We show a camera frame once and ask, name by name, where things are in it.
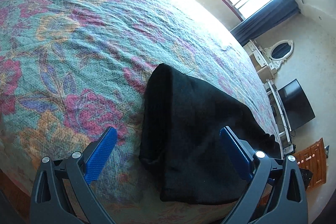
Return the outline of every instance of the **television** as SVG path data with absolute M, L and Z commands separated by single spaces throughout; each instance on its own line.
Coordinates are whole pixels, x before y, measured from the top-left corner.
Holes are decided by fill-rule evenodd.
M 278 90 L 291 130 L 315 118 L 315 114 L 297 79 Z

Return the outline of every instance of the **silver screw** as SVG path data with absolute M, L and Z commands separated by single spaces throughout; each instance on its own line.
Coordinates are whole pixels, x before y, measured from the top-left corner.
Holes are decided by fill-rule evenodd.
M 43 162 L 44 164 L 46 164 L 49 160 L 50 160 L 49 157 L 44 157 L 44 158 L 42 159 L 42 162 Z
M 73 152 L 73 153 L 72 153 L 72 157 L 73 157 L 74 159 L 79 158 L 81 155 L 82 155 L 82 154 L 81 154 L 80 152 Z
M 255 154 L 258 158 L 265 158 L 265 153 L 263 151 L 257 151 Z
M 290 161 L 295 161 L 295 157 L 292 156 L 292 155 L 289 155 L 289 156 L 288 156 L 288 159 L 289 159 Z

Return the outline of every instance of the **blue textured pad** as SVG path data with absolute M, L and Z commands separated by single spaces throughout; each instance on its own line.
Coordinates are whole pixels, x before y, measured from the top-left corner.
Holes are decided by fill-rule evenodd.
M 220 131 L 221 142 L 241 179 L 250 182 L 253 179 L 253 158 L 237 136 L 227 128 Z
M 86 163 L 84 178 L 88 185 L 99 178 L 117 140 L 117 131 L 111 127 Z

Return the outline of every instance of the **folded black clothing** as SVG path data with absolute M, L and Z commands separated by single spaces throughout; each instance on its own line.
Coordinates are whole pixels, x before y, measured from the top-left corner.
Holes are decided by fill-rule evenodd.
M 275 137 L 246 105 L 166 64 L 153 71 L 144 95 L 139 160 L 159 180 L 162 201 L 218 205 L 240 197 L 247 184 L 219 141 L 225 126 L 254 150 L 281 158 Z

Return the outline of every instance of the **bed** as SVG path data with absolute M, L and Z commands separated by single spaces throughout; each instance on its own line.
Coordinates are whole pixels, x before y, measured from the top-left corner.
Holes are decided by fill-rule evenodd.
M 68 157 L 113 126 L 117 146 L 92 187 L 117 223 L 224 217 L 233 204 L 161 202 L 138 160 L 143 94 L 160 63 L 243 102 L 280 142 L 248 55 L 194 0 L 0 0 L 0 168 L 30 194 L 43 156 Z

